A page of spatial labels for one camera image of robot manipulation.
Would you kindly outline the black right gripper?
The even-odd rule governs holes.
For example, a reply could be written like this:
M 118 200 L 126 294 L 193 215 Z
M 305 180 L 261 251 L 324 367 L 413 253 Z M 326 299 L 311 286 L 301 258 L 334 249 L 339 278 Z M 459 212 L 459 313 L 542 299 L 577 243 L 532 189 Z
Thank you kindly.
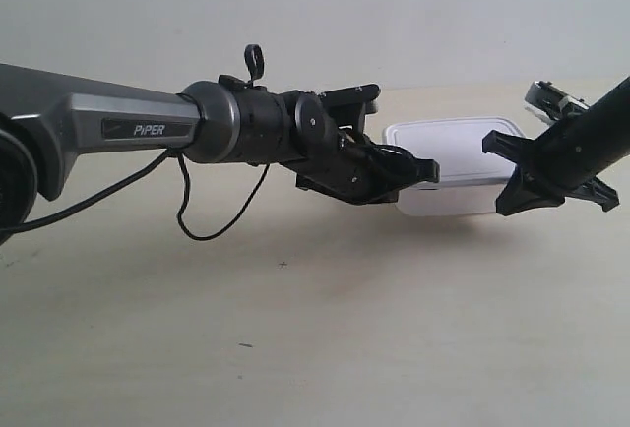
M 515 164 L 512 176 L 495 200 L 498 214 L 514 215 L 541 208 L 557 208 L 567 198 L 595 203 L 604 212 L 619 205 L 617 192 L 596 177 L 587 179 L 574 189 L 553 184 L 534 165 L 534 143 L 532 139 L 498 131 L 491 131 L 482 139 L 484 153 L 496 154 Z

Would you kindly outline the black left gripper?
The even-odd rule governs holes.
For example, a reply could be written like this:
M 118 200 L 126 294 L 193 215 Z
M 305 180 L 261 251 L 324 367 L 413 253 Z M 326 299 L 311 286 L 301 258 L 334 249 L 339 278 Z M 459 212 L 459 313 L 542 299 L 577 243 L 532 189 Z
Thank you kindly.
M 437 161 L 377 144 L 367 136 L 355 142 L 345 132 L 339 134 L 334 152 L 286 161 L 283 167 L 295 173 L 298 189 L 353 206 L 394 203 L 399 198 L 401 181 L 410 185 L 440 181 Z

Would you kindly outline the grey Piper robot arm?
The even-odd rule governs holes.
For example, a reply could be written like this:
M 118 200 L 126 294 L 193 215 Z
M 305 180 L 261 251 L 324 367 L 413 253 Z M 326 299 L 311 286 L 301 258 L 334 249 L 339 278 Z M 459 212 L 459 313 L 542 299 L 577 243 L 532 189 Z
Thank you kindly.
M 3 65 L 1 236 L 49 225 L 50 217 L 30 219 L 36 198 L 57 199 L 88 153 L 279 164 L 299 189 L 355 206 L 394 203 L 406 188 L 437 182 L 440 169 L 365 134 L 379 93 L 374 84 L 274 93 L 230 75 L 168 93 Z

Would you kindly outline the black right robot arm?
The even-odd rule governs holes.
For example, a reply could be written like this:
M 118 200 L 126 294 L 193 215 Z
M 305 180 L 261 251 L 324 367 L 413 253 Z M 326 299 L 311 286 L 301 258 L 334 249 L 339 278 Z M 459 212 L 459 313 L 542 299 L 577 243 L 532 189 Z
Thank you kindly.
M 495 211 L 509 216 L 556 208 L 568 198 L 595 203 L 604 212 L 617 207 L 616 190 L 599 174 L 629 155 L 629 80 L 592 105 L 551 82 L 536 81 L 525 102 L 550 120 L 542 134 L 528 139 L 493 130 L 482 139 L 484 153 L 515 164 Z

